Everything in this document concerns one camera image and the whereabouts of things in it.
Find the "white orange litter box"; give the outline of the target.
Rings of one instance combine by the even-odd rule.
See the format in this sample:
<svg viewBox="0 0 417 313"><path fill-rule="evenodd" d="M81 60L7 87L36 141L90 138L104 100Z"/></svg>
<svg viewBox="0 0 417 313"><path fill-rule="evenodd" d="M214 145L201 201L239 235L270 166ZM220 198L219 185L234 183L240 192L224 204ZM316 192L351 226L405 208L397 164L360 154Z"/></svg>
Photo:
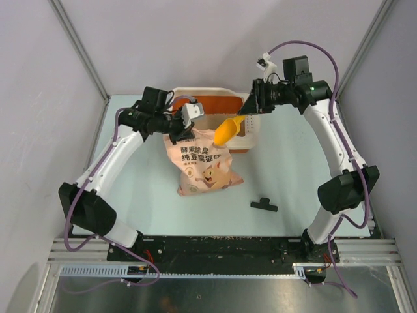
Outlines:
<svg viewBox="0 0 417 313"><path fill-rule="evenodd" d="M216 130L226 119L237 115L248 98L247 93L238 93L219 87L177 87L173 97L191 96L203 105L205 115L195 122L198 130ZM231 153L245 153L257 144L260 133L260 117L248 115L240 124L240 131L227 142Z"/></svg>

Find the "yellow plastic scoop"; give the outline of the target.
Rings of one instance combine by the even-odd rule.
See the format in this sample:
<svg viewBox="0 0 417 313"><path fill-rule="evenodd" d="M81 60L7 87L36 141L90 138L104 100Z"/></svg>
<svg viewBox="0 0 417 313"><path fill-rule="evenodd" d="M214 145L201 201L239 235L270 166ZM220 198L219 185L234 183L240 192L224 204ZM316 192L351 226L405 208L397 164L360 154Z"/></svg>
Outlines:
<svg viewBox="0 0 417 313"><path fill-rule="evenodd" d="M226 119L214 133L214 144L225 145L229 140L234 138L241 129L242 122L246 119L245 115L236 115Z"/></svg>

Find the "pink cat litter bag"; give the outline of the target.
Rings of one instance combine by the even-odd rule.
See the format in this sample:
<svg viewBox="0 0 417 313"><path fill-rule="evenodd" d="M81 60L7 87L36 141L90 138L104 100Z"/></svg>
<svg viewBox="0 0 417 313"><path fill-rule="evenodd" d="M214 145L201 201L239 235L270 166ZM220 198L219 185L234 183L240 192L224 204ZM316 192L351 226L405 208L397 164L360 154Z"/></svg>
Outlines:
<svg viewBox="0 0 417 313"><path fill-rule="evenodd" d="M243 178L231 168L233 158L228 148L214 144L214 131L192 132L193 138L177 143L164 136L167 156L180 170L179 195L193 196L242 184Z"/></svg>

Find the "black bag clip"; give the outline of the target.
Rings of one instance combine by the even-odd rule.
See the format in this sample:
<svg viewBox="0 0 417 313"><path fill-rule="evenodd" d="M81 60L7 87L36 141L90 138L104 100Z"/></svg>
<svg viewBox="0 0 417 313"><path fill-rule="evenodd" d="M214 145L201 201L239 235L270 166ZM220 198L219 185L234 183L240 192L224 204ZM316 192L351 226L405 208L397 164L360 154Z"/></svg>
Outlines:
<svg viewBox="0 0 417 313"><path fill-rule="evenodd" d="M270 202L270 198L261 197L259 201L252 201L250 207L264 211L277 212L278 206Z"/></svg>

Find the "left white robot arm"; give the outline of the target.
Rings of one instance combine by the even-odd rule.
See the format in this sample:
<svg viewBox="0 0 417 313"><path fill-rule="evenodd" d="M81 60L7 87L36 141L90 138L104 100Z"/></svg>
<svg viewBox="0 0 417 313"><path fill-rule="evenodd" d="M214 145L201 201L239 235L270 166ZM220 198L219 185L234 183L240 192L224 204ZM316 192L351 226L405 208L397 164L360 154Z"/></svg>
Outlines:
<svg viewBox="0 0 417 313"><path fill-rule="evenodd" d="M91 233L92 237L120 245L129 260L140 259L144 245L139 231L122 222L106 201L108 192L127 161L154 134L166 134L172 143L192 138L194 121L204 109L189 95L175 96L173 91L146 87L132 106L115 113L113 135L98 158L75 183L63 183L59 199L65 214L64 234L72 226Z"/></svg>

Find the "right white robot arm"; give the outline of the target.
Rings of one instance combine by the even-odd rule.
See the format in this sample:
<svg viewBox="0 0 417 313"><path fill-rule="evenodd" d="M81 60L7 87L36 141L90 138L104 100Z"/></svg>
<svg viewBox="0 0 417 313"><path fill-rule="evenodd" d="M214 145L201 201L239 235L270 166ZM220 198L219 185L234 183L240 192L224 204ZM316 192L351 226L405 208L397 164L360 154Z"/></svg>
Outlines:
<svg viewBox="0 0 417 313"><path fill-rule="evenodd" d="M380 173L378 167L367 165L356 150L339 117L333 91L326 81L314 80L308 58L303 55L283 60L284 79L278 82L271 78L277 66L270 59L265 52L257 60L263 77L253 81L239 114L267 114L276 106L290 104L313 129L331 178L317 190L321 206L301 236L300 253L307 261L317 261L325 252L331 253L328 244L344 220L357 229L367 226L369 193Z"/></svg>

